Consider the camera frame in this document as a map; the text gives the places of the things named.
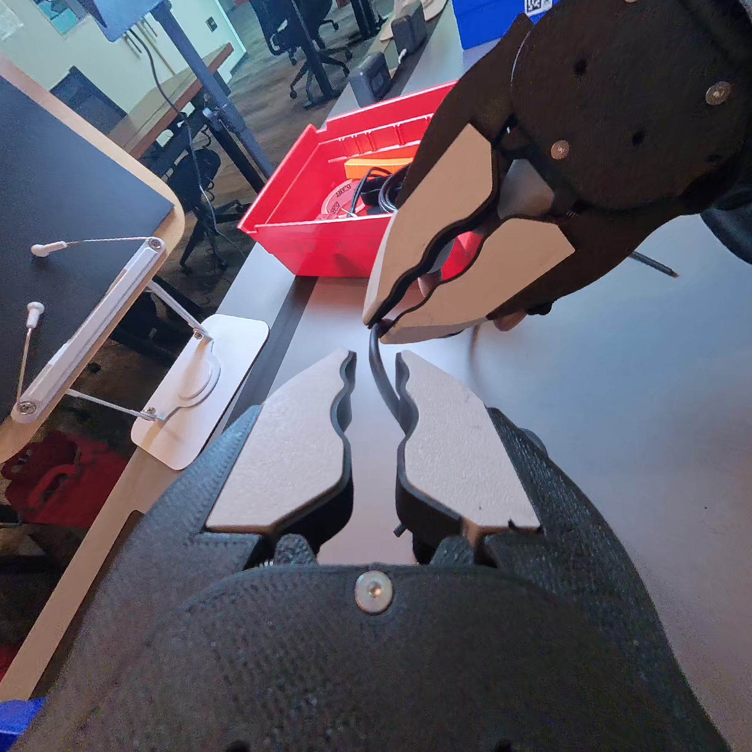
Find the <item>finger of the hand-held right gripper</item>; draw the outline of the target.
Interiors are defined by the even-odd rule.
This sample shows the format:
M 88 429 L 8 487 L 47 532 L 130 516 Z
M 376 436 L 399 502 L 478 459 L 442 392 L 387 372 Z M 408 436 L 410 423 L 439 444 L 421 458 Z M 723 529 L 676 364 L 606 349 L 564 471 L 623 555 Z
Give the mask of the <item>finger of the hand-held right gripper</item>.
M 508 219 L 484 240 L 462 274 L 439 284 L 421 305 L 400 314 L 381 334 L 381 342 L 425 342 L 482 324 L 574 252 L 557 224 Z
M 365 323 L 383 320 L 412 283 L 439 268 L 446 246 L 495 206 L 500 174 L 491 141 L 465 125 L 392 214 L 365 294 Z

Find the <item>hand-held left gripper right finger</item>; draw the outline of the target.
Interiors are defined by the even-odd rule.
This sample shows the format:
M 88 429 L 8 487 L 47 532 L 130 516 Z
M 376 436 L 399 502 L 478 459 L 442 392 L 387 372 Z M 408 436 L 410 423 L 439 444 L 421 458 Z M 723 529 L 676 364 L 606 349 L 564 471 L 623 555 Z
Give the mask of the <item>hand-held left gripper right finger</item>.
M 484 402 L 413 351 L 396 357 L 399 421 L 396 512 L 427 547 L 451 536 L 538 531 L 539 517 Z

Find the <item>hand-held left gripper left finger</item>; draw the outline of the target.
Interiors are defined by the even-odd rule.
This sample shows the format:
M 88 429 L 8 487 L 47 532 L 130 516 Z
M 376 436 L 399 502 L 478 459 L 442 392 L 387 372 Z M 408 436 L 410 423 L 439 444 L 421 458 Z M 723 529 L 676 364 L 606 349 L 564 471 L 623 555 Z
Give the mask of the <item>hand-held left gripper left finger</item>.
M 346 490 L 355 368 L 356 354 L 339 348 L 268 397 L 208 515 L 208 531 L 276 536 Z

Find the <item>person's right forearm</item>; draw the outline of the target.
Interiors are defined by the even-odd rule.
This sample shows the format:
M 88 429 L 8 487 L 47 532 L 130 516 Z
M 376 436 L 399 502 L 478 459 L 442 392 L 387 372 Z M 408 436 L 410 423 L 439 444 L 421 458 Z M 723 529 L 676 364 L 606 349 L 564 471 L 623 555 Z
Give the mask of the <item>person's right forearm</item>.
M 751 264 L 751 187 L 719 197 L 700 213 L 714 236 L 737 258 Z

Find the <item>person's right hand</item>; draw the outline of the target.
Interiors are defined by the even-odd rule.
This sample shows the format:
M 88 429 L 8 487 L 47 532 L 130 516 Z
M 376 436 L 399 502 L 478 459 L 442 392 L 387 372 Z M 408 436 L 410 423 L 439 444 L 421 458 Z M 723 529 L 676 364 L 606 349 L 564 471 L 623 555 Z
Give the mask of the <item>person's right hand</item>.
M 428 298 L 432 291 L 443 281 L 442 270 L 430 271 L 418 278 L 418 288 L 424 298 Z M 528 314 L 525 311 L 517 311 L 512 314 L 499 316 L 494 319 L 494 326 L 500 332 L 509 332 L 521 324 Z

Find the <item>orange box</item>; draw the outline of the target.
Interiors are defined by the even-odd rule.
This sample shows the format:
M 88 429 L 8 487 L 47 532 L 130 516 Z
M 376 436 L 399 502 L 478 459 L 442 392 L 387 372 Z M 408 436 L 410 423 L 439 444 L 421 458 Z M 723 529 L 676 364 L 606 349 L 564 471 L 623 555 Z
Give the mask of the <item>orange box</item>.
M 408 167 L 413 160 L 414 156 L 407 154 L 357 156 L 347 159 L 343 163 L 343 169 L 345 176 L 352 180 L 360 179 L 366 174 L 386 176 Z

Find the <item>round tape spool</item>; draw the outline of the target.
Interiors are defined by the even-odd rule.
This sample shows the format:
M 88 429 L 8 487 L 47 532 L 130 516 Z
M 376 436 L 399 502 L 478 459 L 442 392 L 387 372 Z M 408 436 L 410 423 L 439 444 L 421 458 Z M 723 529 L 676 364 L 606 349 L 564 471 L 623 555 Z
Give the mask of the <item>round tape spool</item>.
M 338 184 L 324 199 L 316 217 L 318 221 L 333 221 L 366 215 L 368 207 L 360 195 L 356 196 L 360 180 L 347 179 Z

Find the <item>grey box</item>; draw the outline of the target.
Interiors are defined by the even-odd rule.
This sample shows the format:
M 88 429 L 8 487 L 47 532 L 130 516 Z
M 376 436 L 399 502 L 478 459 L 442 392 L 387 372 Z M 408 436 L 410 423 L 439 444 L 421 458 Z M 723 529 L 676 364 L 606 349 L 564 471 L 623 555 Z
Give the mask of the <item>grey box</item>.
M 380 102 L 392 87 L 392 75 L 385 54 L 373 52 L 349 74 L 348 81 L 360 108 Z
M 418 51 L 427 38 L 422 2 L 409 2 L 396 9 L 392 16 L 391 33 L 400 60 Z

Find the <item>black pen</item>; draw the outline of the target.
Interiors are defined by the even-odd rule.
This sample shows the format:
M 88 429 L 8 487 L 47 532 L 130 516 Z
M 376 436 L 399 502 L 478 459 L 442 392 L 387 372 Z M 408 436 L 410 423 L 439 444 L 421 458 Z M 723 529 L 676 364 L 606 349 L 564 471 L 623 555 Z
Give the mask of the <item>black pen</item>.
M 671 278 L 678 278 L 679 273 L 677 273 L 674 269 L 668 267 L 667 265 L 663 264 L 662 262 L 659 262 L 655 260 L 654 258 L 648 257 L 640 252 L 633 251 L 629 258 L 643 264 L 644 266 L 647 266 L 649 268 L 652 268 L 654 271 L 658 271 L 659 273 L 666 275 Z

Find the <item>black office chair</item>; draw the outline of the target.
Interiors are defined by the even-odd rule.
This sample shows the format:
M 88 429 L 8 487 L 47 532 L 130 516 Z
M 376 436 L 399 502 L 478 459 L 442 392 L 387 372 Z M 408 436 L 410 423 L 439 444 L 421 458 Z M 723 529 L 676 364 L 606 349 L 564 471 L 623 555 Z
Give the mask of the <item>black office chair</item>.
M 314 108 L 327 101 L 337 99 L 342 89 L 336 89 L 329 76 L 324 75 L 321 83 L 316 71 L 325 73 L 325 67 L 341 69 L 347 77 L 351 70 L 348 65 L 353 53 L 347 45 L 327 46 L 321 35 L 321 28 L 331 25 L 334 31 L 339 24 L 330 17 L 333 1 L 251 1 L 250 5 L 257 16 L 269 52 L 273 56 L 286 55 L 292 65 L 302 60 L 289 84 L 289 98 L 298 98 L 297 86 L 305 81 L 305 108 Z

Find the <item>black light stand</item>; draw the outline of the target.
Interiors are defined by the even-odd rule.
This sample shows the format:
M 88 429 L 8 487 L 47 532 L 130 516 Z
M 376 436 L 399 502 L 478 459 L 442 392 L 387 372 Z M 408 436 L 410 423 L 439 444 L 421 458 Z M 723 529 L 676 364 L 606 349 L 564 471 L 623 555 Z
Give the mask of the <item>black light stand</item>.
M 217 120 L 222 122 L 226 130 L 231 132 L 243 147 L 248 156 L 239 157 L 232 150 L 226 150 L 239 172 L 246 178 L 253 190 L 259 194 L 263 190 L 266 179 L 272 172 L 273 166 L 268 156 L 259 146 L 253 133 L 247 126 L 230 98 L 224 93 L 209 68 L 198 54 L 193 44 L 183 32 L 180 24 L 172 13 L 170 2 L 160 2 L 151 11 L 155 21 L 164 29 L 183 59 L 187 62 L 195 76 L 202 84 L 202 88 L 211 96 L 217 110 Z

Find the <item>wooden desk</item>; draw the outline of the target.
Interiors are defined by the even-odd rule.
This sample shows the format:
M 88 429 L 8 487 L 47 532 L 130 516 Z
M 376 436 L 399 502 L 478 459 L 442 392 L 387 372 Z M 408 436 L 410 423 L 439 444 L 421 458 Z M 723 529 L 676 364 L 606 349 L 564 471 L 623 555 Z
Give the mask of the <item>wooden desk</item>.
M 186 68 L 153 86 L 109 134 L 117 146 L 136 159 L 159 155 L 157 147 L 177 146 L 181 134 L 177 110 L 190 108 L 202 128 L 205 107 L 203 85 L 193 70 Z

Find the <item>studio light panel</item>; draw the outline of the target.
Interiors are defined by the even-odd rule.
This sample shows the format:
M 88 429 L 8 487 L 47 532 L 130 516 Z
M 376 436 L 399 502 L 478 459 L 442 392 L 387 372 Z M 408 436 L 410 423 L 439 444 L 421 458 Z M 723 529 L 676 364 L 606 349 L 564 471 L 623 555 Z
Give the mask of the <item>studio light panel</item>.
M 74 11 L 91 16 L 109 42 L 117 41 L 147 14 L 153 14 L 171 38 L 179 27 L 172 4 L 166 1 L 74 1 L 68 4 Z

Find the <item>dark cabinet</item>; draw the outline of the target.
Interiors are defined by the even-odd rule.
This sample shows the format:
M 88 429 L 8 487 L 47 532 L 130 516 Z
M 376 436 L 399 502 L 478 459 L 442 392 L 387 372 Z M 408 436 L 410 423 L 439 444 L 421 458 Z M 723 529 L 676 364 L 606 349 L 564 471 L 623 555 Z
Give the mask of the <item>dark cabinet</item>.
M 123 108 L 75 66 L 70 67 L 50 92 L 106 136 L 127 117 Z

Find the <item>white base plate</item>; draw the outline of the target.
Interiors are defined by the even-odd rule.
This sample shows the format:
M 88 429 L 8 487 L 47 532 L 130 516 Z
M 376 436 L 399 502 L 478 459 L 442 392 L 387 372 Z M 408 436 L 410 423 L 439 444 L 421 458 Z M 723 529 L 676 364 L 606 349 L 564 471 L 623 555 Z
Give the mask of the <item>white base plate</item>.
M 234 399 L 269 334 L 262 321 L 212 315 L 208 337 L 191 338 L 146 401 L 154 421 L 137 418 L 132 442 L 181 471 L 201 453 Z

